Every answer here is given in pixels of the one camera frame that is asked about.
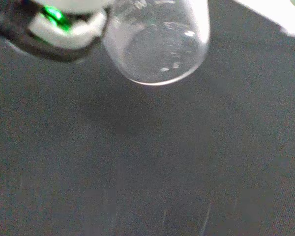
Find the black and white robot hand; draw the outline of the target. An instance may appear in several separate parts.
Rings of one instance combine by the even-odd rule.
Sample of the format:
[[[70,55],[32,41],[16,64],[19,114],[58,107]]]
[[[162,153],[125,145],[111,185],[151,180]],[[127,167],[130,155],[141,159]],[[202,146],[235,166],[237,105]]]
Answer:
[[[0,36],[16,51],[72,62],[101,43],[113,0],[0,0]]]

